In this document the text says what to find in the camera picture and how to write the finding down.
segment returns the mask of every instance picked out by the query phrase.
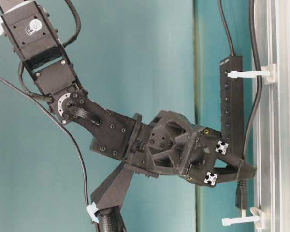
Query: teal wall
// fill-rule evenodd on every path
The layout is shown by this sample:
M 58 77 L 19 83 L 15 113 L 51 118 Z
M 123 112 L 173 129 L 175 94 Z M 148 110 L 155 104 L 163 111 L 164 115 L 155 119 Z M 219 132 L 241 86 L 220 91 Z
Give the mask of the teal wall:
M 67 52 L 93 101 L 128 116 L 140 112 L 145 123 L 160 109 L 194 121 L 192 0 L 73 2 L 83 29 Z M 64 1 L 39 3 L 67 39 L 75 25 Z M 17 65 L 0 37 L 0 75 L 17 83 Z M 83 152 L 92 192 L 118 161 L 90 152 L 92 137 L 83 128 L 67 128 Z M 193 232 L 194 186 L 178 177 L 136 175 L 122 214 L 129 232 Z M 0 232 L 32 231 L 94 228 L 73 144 L 30 101 L 0 84 Z
M 244 70 L 251 70 L 248 0 L 223 0 L 223 8 L 235 52 L 244 59 Z M 221 129 L 219 63 L 230 54 L 217 0 L 196 0 L 196 112 L 201 125 Z M 251 81 L 244 81 L 245 120 L 251 110 Z M 252 162 L 252 153 L 248 161 Z M 253 181 L 249 181 L 249 207 L 253 206 Z M 221 219 L 236 218 L 236 183 L 215 189 L 197 188 L 197 224 L 200 232 L 252 232 L 253 223 L 223 227 Z

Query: robotic arm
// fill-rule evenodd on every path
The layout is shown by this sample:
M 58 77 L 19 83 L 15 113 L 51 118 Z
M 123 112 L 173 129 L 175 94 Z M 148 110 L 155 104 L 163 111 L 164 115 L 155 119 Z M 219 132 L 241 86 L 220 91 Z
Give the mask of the robotic arm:
M 177 175 L 211 188 L 254 177 L 256 169 L 241 154 L 233 155 L 216 130 L 192 125 L 171 111 L 159 112 L 147 125 L 140 114 L 129 118 L 92 102 L 47 11 L 30 0 L 0 0 L 0 8 L 4 32 L 41 94 L 50 99 L 51 112 L 63 125 L 74 122 L 88 130 L 92 151 L 121 161 L 91 194 L 87 209 L 98 232 L 126 231 L 120 209 L 134 173 Z M 226 167 L 215 168 L 217 159 Z

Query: plug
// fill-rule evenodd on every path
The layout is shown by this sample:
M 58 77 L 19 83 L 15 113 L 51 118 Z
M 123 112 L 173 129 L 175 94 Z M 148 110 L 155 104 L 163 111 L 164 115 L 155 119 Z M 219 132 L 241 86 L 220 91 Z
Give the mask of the plug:
M 240 180 L 237 182 L 236 188 L 236 201 L 235 206 L 239 211 L 247 210 L 248 207 L 248 192 L 247 192 L 247 181 Z

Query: black wire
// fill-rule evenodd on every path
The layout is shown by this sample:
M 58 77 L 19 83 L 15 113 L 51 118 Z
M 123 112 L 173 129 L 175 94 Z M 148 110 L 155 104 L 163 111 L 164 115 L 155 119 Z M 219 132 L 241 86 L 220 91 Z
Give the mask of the black wire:
M 52 116 L 34 98 L 32 98 L 31 96 L 27 95 L 25 92 L 21 91 L 20 89 L 18 89 L 17 87 L 15 87 L 14 85 L 12 85 L 10 82 L 8 82 L 7 80 L 5 80 L 5 79 L 3 79 L 1 77 L 0 77 L 0 82 L 4 83 L 8 87 L 10 87 L 14 91 L 16 91 L 17 93 L 19 93 L 22 96 L 24 96 L 25 98 L 31 100 L 39 109 L 41 109 L 72 140 L 72 142 L 75 145 L 75 149 L 77 151 L 77 154 L 78 154 L 78 157 L 80 159 L 80 162 L 81 162 L 81 165 L 82 165 L 82 169 L 83 169 L 85 204 L 86 204 L 86 206 L 88 206 L 89 205 L 89 200 L 88 200 L 88 190 L 87 190 L 87 173 L 86 173 L 86 167 L 85 167 L 85 164 L 84 164 L 84 160 L 83 160 L 82 153 L 81 153 L 81 151 L 79 149 L 79 146 L 78 146 L 76 140 L 74 139 L 74 137 L 70 134 L 70 132 L 64 126 L 61 125 L 61 123 L 57 119 L 55 119 L 54 116 Z
M 225 18 L 224 13 L 223 13 L 221 0 L 218 0 L 218 5 L 219 5 L 219 11 L 220 11 L 220 16 L 221 16 L 221 19 L 222 19 L 222 23 L 223 23 L 224 29 L 226 31 L 226 34 L 227 34 L 227 39 L 228 39 L 229 46 L 230 46 L 231 56 L 234 56 L 235 53 L 234 53 L 233 42 L 232 42 L 232 39 L 231 39 L 231 35 L 230 35 L 230 32 L 229 32 L 229 28 L 228 28 L 228 24 L 227 24 L 226 18 Z
M 82 28 L 82 23 L 81 23 L 81 18 L 76 10 L 76 8 L 74 7 L 73 3 L 70 0 L 65 0 L 65 2 L 67 3 L 69 9 L 71 10 L 74 19 L 75 19 L 75 23 L 76 23 L 76 32 L 74 35 L 72 35 L 67 42 L 65 42 L 63 44 L 63 47 L 66 47 L 70 44 L 72 44 L 78 37 L 78 34 L 81 32 L 81 28 Z
M 252 46 L 252 54 L 253 59 L 255 62 L 255 69 L 257 71 L 261 70 L 260 60 L 259 60 L 259 53 L 258 53 L 258 46 L 257 46 L 257 39 L 256 39 L 256 31 L 255 31 L 255 13 L 254 13 L 254 5 L 255 0 L 250 0 L 249 2 L 249 24 L 250 24 L 250 37 L 251 37 L 251 46 Z M 255 96 L 255 100 L 253 103 L 252 111 L 250 113 L 246 133 L 245 133 L 245 142 L 244 142 L 244 149 L 243 149 L 243 157 L 245 158 L 248 151 L 248 144 L 249 144 L 249 137 L 251 133 L 251 129 L 253 126 L 253 120 L 255 118 L 260 99 L 262 94 L 262 76 L 257 76 L 257 92 Z
M 19 66 L 18 66 L 18 79 L 19 79 L 19 82 L 20 82 L 24 92 L 27 95 L 33 97 L 36 100 L 41 100 L 41 101 L 46 101 L 46 102 L 52 102 L 53 101 L 52 97 L 48 97 L 46 95 L 42 95 L 42 94 L 37 94 L 37 93 L 31 92 L 27 88 L 26 84 L 24 83 L 23 74 L 24 74 L 24 64 L 22 62 L 20 62 Z

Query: black cable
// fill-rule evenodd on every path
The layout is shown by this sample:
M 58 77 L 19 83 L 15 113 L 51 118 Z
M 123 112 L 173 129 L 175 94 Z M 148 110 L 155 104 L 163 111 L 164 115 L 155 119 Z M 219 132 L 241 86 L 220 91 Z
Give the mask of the black cable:
M 67 42 L 65 42 L 63 44 L 63 47 L 66 47 L 70 44 L 72 44 L 78 37 L 78 34 L 81 32 L 81 28 L 82 28 L 82 23 L 81 23 L 81 18 L 76 10 L 76 8 L 74 7 L 73 3 L 70 0 L 65 0 L 65 2 L 67 3 L 69 9 L 71 10 L 74 19 L 75 19 L 75 23 L 76 23 L 76 32 L 73 36 L 71 36 Z
M 25 98 L 31 100 L 39 109 L 41 109 L 57 126 L 60 127 L 60 129 L 66 133 L 66 135 L 72 140 L 72 142 L 75 145 L 75 149 L 77 151 L 78 157 L 80 159 L 81 165 L 82 165 L 82 169 L 83 169 L 83 178 L 84 178 L 84 195 L 85 195 L 85 204 L 86 206 L 89 205 L 89 200 L 88 200 L 88 190 L 87 190 L 87 173 L 86 173 L 86 167 L 84 164 L 84 160 L 83 160 L 83 156 L 82 153 L 79 149 L 79 146 L 76 142 L 76 140 L 74 139 L 74 137 L 70 134 L 70 132 L 61 125 L 61 123 L 55 119 L 54 116 L 52 116 L 41 104 L 39 104 L 33 97 L 27 95 L 25 92 L 21 91 L 20 89 L 18 89 L 17 87 L 15 87 L 14 85 L 12 85 L 10 82 L 8 82 L 7 80 L 3 79 L 0 77 L 0 82 L 4 83 L 5 85 L 7 85 L 8 87 L 10 87 L 11 89 L 13 89 L 14 91 L 16 91 L 17 93 L 21 94 L 22 96 L 24 96 Z
M 250 37 L 251 37 L 251 46 L 252 46 L 252 54 L 253 59 L 255 62 L 255 69 L 257 71 L 261 70 L 260 60 L 259 60 L 259 53 L 258 53 L 258 46 L 257 46 L 257 39 L 256 39 L 256 31 L 255 31 L 255 13 L 254 13 L 254 5 L 255 1 L 250 0 L 249 2 L 249 24 L 250 24 Z M 253 103 L 252 111 L 250 113 L 246 133 L 245 133 L 245 142 L 244 142 L 244 149 L 243 149 L 243 157 L 245 158 L 248 151 L 248 144 L 249 144 L 249 137 L 251 133 L 251 129 L 253 126 L 253 120 L 255 118 L 260 99 L 262 94 L 262 76 L 257 76 L 257 92 L 255 96 L 255 100 Z
M 34 98 L 36 100 L 41 100 L 41 101 L 46 101 L 46 102 L 52 102 L 53 101 L 53 98 L 51 98 L 51 97 L 31 92 L 27 88 L 26 84 L 24 83 L 23 74 L 24 74 L 24 64 L 22 62 L 20 62 L 19 66 L 18 66 L 18 79 L 19 79 L 19 82 L 20 82 L 24 92 L 27 95 L 31 96 L 32 98 Z
M 231 56 L 234 56 L 235 53 L 234 53 L 233 42 L 232 42 L 232 39 L 231 39 L 231 35 L 230 35 L 230 32 L 229 32 L 229 28 L 228 28 L 228 24 L 227 24 L 226 18 L 225 18 L 224 13 L 223 13 L 221 0 L 218 0 L 218 5 L 219 5 L 219 11 L 220 11 L 220 16 L 221 16 L 221 19 L 222 19 L 222 23 L 223 23 L 224 29 L 226 31 L 226 34 L 227 34 L 227 39 L 228 39 L 229 46 L 230 46 Z
M 252 46 L 252 54 L 255 62 L 255 69 L 257 71 L 261 70 L 259 54 L 258 54 L 258 46 L 257 46 L 257 39 L 256 39 L 256 31 L 255 31 L 255 13 L 254 13 L 254 5 L 255 0 L 249 1 L 249 28 L 250 28 L 250 38 L 251 38 L 251 46 Z M 262 94 L 262 76 L 257 76 L 257 92 L 255 96 L 255 100 L 253 103 L 253 107 L 250 113 L 246 133 L 245 133 L 245 141 L 244 141 L 244 148 L 243 148 L 243 159 L 247 156 L 248 151 L 248 144 L 249 144 L 249 137 L 251 133 L 251 129 L 253 126 L 253 120 L 255 118 L 260 99 Z M 237 183 L 236 189 L 236 207 L 239 209 L 247 209 L 247 202 L 248 202 L 248 192 L 247 192 L 247 181 L 240 180 Z

